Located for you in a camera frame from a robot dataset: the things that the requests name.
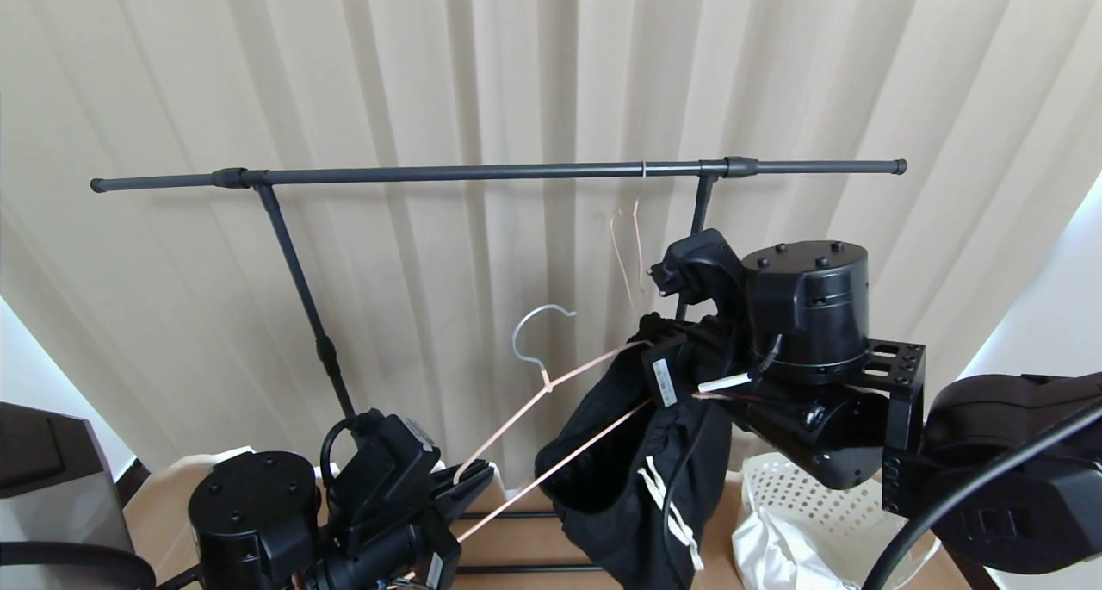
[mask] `curtain fold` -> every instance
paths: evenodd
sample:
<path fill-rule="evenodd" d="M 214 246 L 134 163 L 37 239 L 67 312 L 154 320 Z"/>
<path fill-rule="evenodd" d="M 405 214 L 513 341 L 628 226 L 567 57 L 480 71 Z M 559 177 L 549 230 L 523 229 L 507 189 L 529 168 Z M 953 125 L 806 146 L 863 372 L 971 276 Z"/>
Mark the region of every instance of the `curtain fold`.
<path fill-rule="evenodd" d="M 904 176 L 720 182 L 706 225 L 742 255 L 868 248 L 874 335 L 930 346 L 930 398 L 1099 174 L 1099 44 L 1100 0 L 0 0 L 2 291 L 150 468 L 244 444 L 314 458 L 339 412 L 255 194 L 88 179 L 906 158 Z M 522 332 L 552 375 L 672 313 L 638 268 L 688 233 L 694 191 L 278 189 L 357 408 L 415 419 L 452 462 L 540 386 L 510 350 L 525 313 L 579 311 Z M 487 452 L 508 483 L 597 375 Z"/>

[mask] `sticker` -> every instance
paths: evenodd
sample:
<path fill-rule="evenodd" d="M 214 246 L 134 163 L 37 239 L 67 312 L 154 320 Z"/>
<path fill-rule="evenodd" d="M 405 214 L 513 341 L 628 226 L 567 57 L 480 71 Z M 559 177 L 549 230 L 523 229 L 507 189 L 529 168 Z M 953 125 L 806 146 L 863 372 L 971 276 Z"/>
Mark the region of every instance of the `sticker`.
<path fill-rule="evenodd" d="M 429 588 L 436 590 L 440 586 L 440 573 L 444 572 L 444 559 L 440 557 L 440 554 L 433 553 L 432 564 L 429 565 L 429 579 L 425 579 Z"/>
<path fill-rule="evenodd" d="M 402 425 L 406 425 L 406 428 L 409 429 L 411 433 L 413 433 L 413 437 L 417 437 L 417 440 L 421 441 L 421 448 L 423 448 L 425 452 L 432 452 L 432 449 L 435 448 L 435 444 L 432 443 L 432 440 L 429 439 L 429 436 L 424 435 L 424 431 L 421 430 L 421 427 L 417 426 L 417 422 L 410 420 L 409 418 L 404 418 L 402 416 L 399 416 L 399 418 L 401 418 Z"/>
<path fill-rule="evenodd" d="M 673 390 L 673 378 L 670 377 L 670 368 L 665 360 L 659 360 L 650 365 L 655 369 L 655 378 L 658 379 L 658 391 L 662 394 L 662 405 L 669 407 L 677 405 L 678 393 Z"/>

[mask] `white laundry basket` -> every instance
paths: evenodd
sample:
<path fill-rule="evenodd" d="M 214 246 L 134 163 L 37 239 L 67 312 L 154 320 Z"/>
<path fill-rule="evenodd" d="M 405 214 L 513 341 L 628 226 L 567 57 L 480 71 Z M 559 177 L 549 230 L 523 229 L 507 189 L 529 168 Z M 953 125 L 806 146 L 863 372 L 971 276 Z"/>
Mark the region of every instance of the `white laundry basket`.
<path fill-rule="evenodd" d="M 832 491 L 776 452 L 747 459 L 742 473 L 733 543 L 747 590 L 858 588 L 906 523 L 880 508 L 875 480 Z M 936 538 L 920 541 L 885 588 L 909 581 L 939 546 Z"/>

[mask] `black cloth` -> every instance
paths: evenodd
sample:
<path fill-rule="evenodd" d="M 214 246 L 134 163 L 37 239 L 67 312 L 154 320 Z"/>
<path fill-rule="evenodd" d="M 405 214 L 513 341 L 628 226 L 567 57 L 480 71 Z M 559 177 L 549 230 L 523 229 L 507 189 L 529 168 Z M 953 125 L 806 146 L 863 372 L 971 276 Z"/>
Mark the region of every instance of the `black cloth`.
<path fill-rule="evenodd" d="M 633 340 L 653 342 L 683 325 L 649 314 Z M 645 345 L 630 347 L 613 361 L 559 437 L 537 454 L 536 475 L 650 397 L 640 360 L 645 350 Z M 701 440 L 672 489 L 673 504 L 699 545 L 704 524 L 720 503 L 731 451 L 731 418 L 714 401 L 648 405 L 541 485 L 571 543 L 625 588 L 676 589 L 676 576 L 685 588 L 692 586 L 689 548 L 669 536 L 677 566 L 672 570 L 665 547 L 668 527 L 637 470 L 653 457 L 670 489 L 671 474 L 698 428 L 703 429 Z"/>

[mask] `pleated curtain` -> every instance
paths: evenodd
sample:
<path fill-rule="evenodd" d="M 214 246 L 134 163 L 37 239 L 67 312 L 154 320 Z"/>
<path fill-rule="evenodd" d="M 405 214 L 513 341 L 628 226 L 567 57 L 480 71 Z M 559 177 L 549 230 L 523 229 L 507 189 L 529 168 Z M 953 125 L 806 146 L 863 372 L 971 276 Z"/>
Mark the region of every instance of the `pleated curtain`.
<path fill-rule="evenodd" d="M 722 181 L 706 226 L 739 255 L 869 249 L 873 334 L 929 346 L 929 397 L 1099 175 L 1099 45 L 1100 0 L 0 0 L 0 291 L 150 468 L 315 458 L 339 410 L 256 194 L 90 179 L 905 158 L 903 176 Z M 673 312 L 638 249 L 649 266 L 688 234 L 695 181 L 277 193 L 357 408 L 457 462 L 540 387 L 510 347 L 528 311 L 579 312 L 521 332 L 552 376 Z M 598 375 L 487 451 L 508 483 Z"/>

